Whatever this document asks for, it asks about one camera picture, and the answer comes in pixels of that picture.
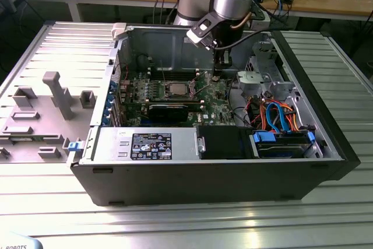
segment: white clip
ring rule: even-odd
[[[114,23],[114,25],[112,26],[112,29],[111,29],[112,39],[113,40],[120,39],[122,37],[120,35],[122,35],[126,32],[126,27],[127,27],[126,23]]]

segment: floor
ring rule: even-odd
[[[30,2],[45,20],[71,21],[68,7],[64,3]],[[26,5],[17,1],[17,12],[10,14],[0,5],[0,82],[6,77],[18,61],[34,35],[42,26],[42,21]],[[128,22],[150,23],[152,8],[81,4],[79,9],[85,22]],[[290,25],[296,26],[297,18],[289,17]],[[331,20],[320,22],[315,19],[304,19],[297,25],[298,30],[317,30],[328,32],[346,53],[360,38],[360,22],[346,20]],[[373,68],[368,66],[373,61],[373,35],[366,36],[360,48],[353,56],[353,61],[367,78],[373,75]]]

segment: motherboard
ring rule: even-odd
[[[148,71],[121,81],[122,126],[235,125],[227,101],[228,79],[208,71]]]

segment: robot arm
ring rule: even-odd
[[[240,23],[247,18],[251,3],[252,0],[180,0],[175,23],[182,24],[183,17],[186,18],[184,23],[187,25],[193,23],[187,36],[197,46],[204,46],[208,50],[224,47],[241,38],[244,24]],[[202,18],[197,22],[192,21],[198,17]],[[231,66],[229,52],[230,50],[214,51],[217,69]]]

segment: warning label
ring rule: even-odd
[[[171,160],[171,134],[133,134],[132,160]]]

